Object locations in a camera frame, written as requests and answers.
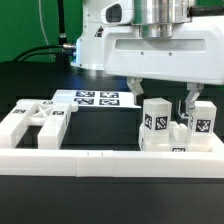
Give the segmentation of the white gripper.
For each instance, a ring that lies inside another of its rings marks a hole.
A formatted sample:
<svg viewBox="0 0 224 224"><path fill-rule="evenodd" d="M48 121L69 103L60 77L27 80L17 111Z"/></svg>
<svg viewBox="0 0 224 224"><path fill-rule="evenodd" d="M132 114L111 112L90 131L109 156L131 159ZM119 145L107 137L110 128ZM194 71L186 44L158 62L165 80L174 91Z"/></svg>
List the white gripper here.
<svg viewBox="0 0 224 224"><path fill-rule="evenodd" d="M224 6L192 6L189 0L117 0L101 11L103 67L128 76L141 106L141 78L194 82L179 101L187 119L204 89L224 84Z"/></svg>

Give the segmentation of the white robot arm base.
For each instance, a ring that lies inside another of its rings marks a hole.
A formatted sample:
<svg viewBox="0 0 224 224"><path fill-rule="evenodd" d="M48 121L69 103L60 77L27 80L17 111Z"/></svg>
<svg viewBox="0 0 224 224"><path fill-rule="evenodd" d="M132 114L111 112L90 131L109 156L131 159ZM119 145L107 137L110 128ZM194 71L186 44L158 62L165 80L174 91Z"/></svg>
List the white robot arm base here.
<svg viewBox="0 0 224 224"><path fill-rule="evenodd" d="M87 70L102 70L102 34L105 29L101 21L101 10L111 0L82 0L82 34L76 41L76 52L72 66Z"/></svg>

